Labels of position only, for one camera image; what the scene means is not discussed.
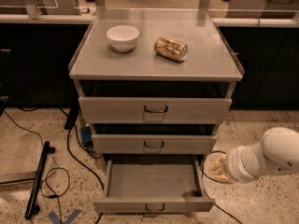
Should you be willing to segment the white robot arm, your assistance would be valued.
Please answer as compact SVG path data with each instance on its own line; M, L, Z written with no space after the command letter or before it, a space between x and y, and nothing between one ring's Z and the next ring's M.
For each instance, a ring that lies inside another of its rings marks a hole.
M260 142L232 148L209 165L210 175L225 183L249 183L263 175L299 172L299 133L284 127L266 131Z

